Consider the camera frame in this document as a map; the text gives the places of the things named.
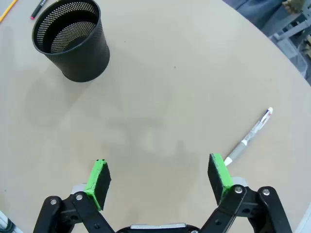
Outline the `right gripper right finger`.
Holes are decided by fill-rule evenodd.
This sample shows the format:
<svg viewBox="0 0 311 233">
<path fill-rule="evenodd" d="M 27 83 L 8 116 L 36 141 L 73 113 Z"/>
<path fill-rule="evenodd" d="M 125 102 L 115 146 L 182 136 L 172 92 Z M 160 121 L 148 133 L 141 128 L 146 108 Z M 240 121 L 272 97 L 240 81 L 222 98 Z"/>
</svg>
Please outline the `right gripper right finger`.
<svg viewBox="0 0 311 233">
<path fill-rule="evenodd" d="M 291 233 L 288 218 L 276 190 L 263 186 L 258 191 L 234 184 L 219 154 L 209 155 L 208 178 L 218 207 L 200 233 L 226 233 L 237 217 L 245 217 L 255 233 Z"/>
</svg>

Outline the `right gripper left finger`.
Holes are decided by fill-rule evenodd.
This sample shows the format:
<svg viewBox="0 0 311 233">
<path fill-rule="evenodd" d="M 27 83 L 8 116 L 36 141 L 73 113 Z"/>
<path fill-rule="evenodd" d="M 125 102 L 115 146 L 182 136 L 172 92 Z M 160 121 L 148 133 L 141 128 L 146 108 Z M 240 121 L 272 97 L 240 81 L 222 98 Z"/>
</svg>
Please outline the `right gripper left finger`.
<svg viewBox="0 0 311 233">
<path fill-rule="evenodd" d="M 114 230 L 100 211 L 111 182 L 106 160 L 96 160 L 82 191 L 70 194 L 65 200 L 47 197 L 38 215 L 35 233 L 70 233 L 83 223 L 89 233 L 113 233 Z"/>
</svg>

